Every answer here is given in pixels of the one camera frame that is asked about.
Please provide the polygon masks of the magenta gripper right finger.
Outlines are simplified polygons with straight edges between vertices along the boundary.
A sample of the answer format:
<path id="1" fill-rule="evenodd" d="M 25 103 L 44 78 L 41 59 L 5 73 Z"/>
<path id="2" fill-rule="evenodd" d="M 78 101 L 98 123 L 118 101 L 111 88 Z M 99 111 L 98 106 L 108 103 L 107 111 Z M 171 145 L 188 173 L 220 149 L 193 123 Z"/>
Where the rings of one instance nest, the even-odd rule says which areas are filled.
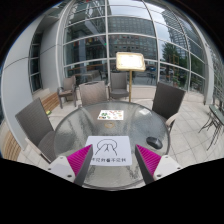
<path id="1" fill-rule="evenodd" d="M 169 155 L 160 156 L 140 145 L 135 146 L 135 156 L 146 184 L 182 169 Z"/>

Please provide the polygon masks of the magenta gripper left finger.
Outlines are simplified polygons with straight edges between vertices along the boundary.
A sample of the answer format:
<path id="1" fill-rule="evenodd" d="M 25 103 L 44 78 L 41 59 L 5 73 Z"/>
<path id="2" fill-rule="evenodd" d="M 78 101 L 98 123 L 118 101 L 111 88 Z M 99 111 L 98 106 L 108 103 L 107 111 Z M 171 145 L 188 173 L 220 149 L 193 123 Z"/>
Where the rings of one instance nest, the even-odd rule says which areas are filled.
<path id="1" fill-rule="evenodd" d="M 92 156 L 93 146 L 88 145 L 68 157 L 59 156 L 48 166 L 48 171 L 76 185 L 82 186 Z"/>

